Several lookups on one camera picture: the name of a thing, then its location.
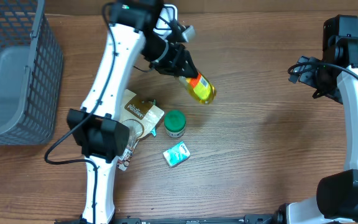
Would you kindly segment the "yellow liquid bottle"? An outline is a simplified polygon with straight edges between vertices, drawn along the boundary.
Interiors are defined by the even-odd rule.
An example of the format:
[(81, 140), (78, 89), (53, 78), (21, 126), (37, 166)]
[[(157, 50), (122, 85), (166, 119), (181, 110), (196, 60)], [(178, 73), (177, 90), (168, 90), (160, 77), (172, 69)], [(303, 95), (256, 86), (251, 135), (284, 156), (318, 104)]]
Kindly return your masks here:
[(217, 91), (201, 72), (196, 78), (178, 77), (177, 80), (198, 103), (208, 105), (213, 102)]

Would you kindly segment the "green lid jar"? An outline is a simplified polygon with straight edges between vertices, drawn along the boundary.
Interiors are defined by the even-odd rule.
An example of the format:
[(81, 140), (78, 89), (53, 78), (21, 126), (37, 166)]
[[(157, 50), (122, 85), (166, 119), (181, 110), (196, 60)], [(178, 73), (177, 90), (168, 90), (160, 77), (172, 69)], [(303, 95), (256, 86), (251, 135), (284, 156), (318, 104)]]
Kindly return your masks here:
[(164, 117), (164, 127), (170, 137), (180, 138), (185, 133), (185, 115), (179, 110), (169, 111)]

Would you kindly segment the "brown snack pouch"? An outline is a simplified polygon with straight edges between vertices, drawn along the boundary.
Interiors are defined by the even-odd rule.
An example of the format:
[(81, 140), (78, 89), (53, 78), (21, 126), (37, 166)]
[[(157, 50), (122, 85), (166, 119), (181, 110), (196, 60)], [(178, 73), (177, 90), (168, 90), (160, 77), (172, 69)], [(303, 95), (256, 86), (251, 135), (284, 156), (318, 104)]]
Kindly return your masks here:
[(117, 167), (126, 171), (139, 141), (150, 135), (160, 122), (164, 111), (130, 90), (125, 90), (119, 122), (129, 128), (129, 140)]

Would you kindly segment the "teal white wipes packet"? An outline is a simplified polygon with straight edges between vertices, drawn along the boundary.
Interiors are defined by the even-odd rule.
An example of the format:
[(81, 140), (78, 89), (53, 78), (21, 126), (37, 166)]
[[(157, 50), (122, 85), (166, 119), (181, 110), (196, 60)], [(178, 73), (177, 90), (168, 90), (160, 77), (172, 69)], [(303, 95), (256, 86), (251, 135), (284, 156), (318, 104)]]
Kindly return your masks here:
[(156, 100), (152, 100), (151, 103), (152, 103), (152, 107), (151, 107), (149, 113), (150, 113), (150, 115), (151, 115), (152, 123), (154, 124), (154, 127), (151, 129), (150, 134), (151, 134), (153, 137), (156, 137), (156, 135), (157, 135), (157, 132), (156, 132), (157, 123), (154, 121), (154, 120), (155, 120), (154, 106), (156, 105)]

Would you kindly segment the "teal tissue pack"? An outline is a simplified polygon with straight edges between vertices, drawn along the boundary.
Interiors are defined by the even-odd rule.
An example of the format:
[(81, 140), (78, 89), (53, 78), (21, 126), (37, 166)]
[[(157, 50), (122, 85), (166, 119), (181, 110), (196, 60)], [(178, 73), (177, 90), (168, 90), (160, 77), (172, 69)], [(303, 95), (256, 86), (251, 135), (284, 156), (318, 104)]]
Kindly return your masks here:
[(174, 145), (170, 149), (163, 152), (163, 157), (169, 167), (175, 167), (187, 160), (191, 156), (191, 152), (183, 141)]

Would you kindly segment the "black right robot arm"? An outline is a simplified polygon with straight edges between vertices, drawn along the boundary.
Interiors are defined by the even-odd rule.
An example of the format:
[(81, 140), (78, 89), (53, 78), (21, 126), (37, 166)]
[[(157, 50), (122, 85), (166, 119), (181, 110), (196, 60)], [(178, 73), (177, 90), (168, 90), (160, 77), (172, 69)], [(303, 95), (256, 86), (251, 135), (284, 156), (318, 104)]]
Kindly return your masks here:
[(344, 108), (347, 152), (344, 170), (320, 180), (316, 195), (283, 204), (268, 223), (358, 223), (358, 18), (337, 15), (323, 24), (323, 57), (302, 56), (289, 81), (314, 88)]

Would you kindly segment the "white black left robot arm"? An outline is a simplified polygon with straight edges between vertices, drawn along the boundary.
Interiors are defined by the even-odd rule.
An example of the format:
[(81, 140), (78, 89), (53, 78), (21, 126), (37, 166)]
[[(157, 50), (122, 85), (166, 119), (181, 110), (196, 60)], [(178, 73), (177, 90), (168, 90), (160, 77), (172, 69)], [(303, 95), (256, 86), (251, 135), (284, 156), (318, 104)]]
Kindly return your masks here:
[(114, 218), (117, 160), (129, 139), (129, 128), (119, 120), (121, 103), (138, 56), (162, 75), (198, 76), (184, 46), (195, 30), (179, 23), (173, 4), (115, 1), (106, 3), (101, 15), (107, 39), (96, 78), (80, 109), (67, 116), (87, 168), (86, 205), (79, 223), (111, 223)]

